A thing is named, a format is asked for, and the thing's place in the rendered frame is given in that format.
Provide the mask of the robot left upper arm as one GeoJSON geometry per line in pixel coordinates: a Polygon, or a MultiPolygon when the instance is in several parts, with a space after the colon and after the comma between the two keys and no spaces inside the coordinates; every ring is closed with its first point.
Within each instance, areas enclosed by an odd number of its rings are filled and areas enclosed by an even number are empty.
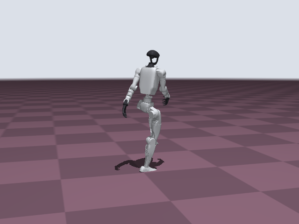
{"type": "Polygon", "coordinates": [[[134,76],[134,79],[133,79],[133,83],[130,87],[130,89],[133,90],[133,91],[137,90],[137,87],[138,87],[137,83],[140,80],[140,71],[141,71],[141,68],[137,68],[136,71],[135,71],[135,76],[134,76]]]}

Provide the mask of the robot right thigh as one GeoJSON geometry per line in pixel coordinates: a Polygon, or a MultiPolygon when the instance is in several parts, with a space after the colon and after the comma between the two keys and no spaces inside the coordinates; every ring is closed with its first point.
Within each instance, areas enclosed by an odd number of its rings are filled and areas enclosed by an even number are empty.
{"type": "Polygon", "coordinates": [[[161,130],[161,113],[158,109],[154,107],[149,108],[149,117],[152,119],[151,121],[151,131],[152,135],[146,138],[147,144],[149,144],[149,140],[154,138],[155,140],[158,139],[161,130]]]}

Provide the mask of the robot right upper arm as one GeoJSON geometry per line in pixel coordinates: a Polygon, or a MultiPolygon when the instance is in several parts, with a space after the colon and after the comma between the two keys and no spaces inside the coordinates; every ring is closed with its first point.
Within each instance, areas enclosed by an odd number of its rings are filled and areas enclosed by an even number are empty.
{"type": "Polygon", "coordinates": [[[157,69],[156,70],[157,75],[159,77],[159,81],[160,81],[160,87],[159,90],[160,92],[165,92],[165,85],[166,85],[166,71],[163,69],[157,69]]]}

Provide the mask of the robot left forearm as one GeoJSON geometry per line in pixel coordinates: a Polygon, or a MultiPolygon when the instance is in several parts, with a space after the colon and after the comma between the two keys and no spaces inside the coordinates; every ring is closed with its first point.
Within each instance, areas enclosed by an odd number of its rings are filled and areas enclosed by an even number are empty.
{"type": "MultiPolygon", "coordinates": [[[[131,86],[130,86],[130,87],[131,87],[131,86]]],[[[125,98],[125,99],[128,100],[128,103],[127,103],[127,104],[129,104],[129,102],[130,102],[130,100],[131,100],[133,94],[134,94],[134,91],[131,90],[131,89],[129,88],[128,93],[127,93],[126,98],[125,98]]],[[[125,99],[124,99],[124,101],[125,101],[125,99]]]]}

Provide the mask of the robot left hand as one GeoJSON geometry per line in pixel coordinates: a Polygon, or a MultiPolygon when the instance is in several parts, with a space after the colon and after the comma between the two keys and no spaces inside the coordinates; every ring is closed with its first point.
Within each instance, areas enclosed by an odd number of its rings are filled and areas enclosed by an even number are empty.
{"type": "Polygon", "coordinates": [[[123,116],[125,117],[125,118],[127,118],[126,117],[126,107],[128,106],[128,100],[127,99],[125,99],[125,101],[124,101],[124,103],[123,103],[123,108],[122,108],[122,112],[123,112],[123,116]]]}

